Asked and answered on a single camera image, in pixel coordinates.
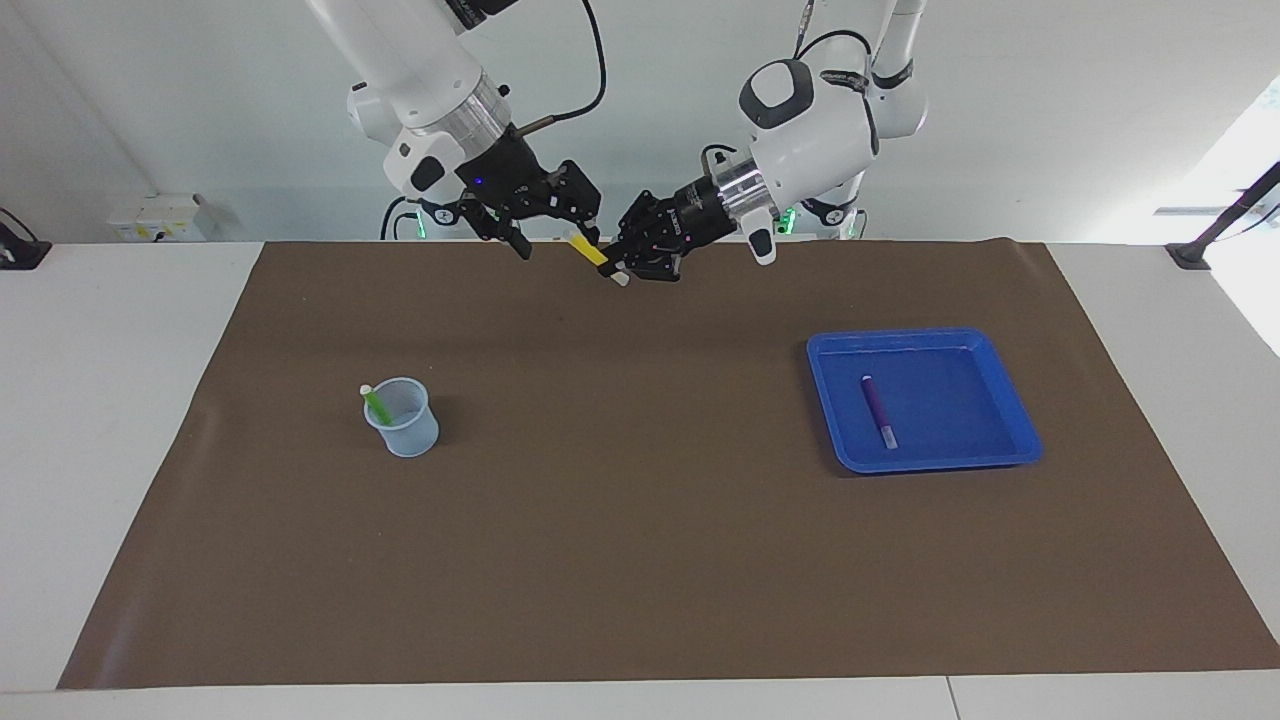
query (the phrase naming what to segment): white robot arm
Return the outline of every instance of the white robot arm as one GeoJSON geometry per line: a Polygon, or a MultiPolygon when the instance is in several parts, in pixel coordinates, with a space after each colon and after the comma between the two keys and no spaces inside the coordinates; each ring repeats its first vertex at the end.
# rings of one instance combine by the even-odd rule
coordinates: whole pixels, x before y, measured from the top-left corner
{"type": "MultiPolygon", "coordinates": [[[[458,41],[458,35],[516,1],[307,4],[364,78],[352,88],[347,109],[366,136],[390,147],[383,169],[392,184],[413,201],[433,188],[465,188],[457,208],[476,233],[509,243],[527,260],[532,246],[520,232],[518,220],[536,215],[563,219],[594,243],[599,240],[600,193],[572,160],[553,173],[539,165],[525,141],[532,131],[521,132],[512,124],[506,92],[458,41]],[[447,181],[448,176],[457,181],[447,181]]],[[[595,27],[590,5],[585,5],[595,27]]]]}
{"type": "Polygon", "coordinates": [[[768,265],[777,259],[774,223],[797,204],[829,208],[826,219],[841,224],[881,140],[914,135],[924,122],[911,60],[924,4],[897,0],[878,51],[864,35],[835,29],[756,70],[739,97],[750,145],[718,154],[672,199],[643,193],[604,250],[602,274],[625,268],[675,282],[681,258],[736,231],[768,265]]]}

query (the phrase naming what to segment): table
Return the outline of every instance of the table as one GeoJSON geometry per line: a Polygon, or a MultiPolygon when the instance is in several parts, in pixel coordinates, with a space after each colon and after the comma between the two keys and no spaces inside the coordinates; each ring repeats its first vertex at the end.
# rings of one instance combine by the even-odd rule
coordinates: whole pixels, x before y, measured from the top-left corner
{"type": "MultiPolygon", "coordinates": [[[[1271,717],[1280,673],[47,693],[172,443],[259,245],[61,246],[0,278],[0,716],[1271,717]]],[[[1116,366],[1280,634],[1280,359],[1160,249],[1057,246],[1116,366]],[[1216,482],[1230,465],[1231,484],[1216,482]]]]}

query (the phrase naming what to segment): clear plastic cup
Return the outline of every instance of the clear plastic cup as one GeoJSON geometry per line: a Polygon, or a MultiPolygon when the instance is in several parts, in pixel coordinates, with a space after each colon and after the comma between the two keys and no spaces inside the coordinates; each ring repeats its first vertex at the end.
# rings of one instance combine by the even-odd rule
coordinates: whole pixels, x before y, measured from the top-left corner
{"type": "Polygon", "coordinates": [[[387,450],[397,457],[417,457],[435,447],[440,424],[431,414],[426,388],[412,378],[396,378],[374,388],[392,416],[392,424],[378,421],[365,405],[365,421],[383,436],[387,450]]]}

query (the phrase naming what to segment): green marker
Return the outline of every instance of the green marker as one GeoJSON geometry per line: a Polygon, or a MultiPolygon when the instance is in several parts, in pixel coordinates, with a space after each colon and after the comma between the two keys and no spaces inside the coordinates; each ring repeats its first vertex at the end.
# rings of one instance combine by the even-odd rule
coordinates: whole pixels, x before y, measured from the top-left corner
{"type": "Polygon", "coordinates": [[[378,420],[380,425],[387,425],[388,428],[396,424],[392,414],[383,405],[383,398],[378,397],[371,386],[364,386],[360,388],[360,396],[365,398],[365,404],[369,405],[369,411],[374,414],[374,419],[378,420]]]}

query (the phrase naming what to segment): plastic tray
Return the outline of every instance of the plastic tray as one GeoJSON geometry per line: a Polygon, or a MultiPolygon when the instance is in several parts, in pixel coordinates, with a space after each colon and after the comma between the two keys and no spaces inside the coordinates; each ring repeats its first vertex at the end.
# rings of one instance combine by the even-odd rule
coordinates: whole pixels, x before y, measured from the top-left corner
{"type": "Polygon", "coordinates": [[[836,455],[855,473],[1002,468],[1043,455],[996,346],[973,328],[820,334],[809,341],[809,363],[836,455]],[[897,450],[872,419],[865,375],[897,450]]]}

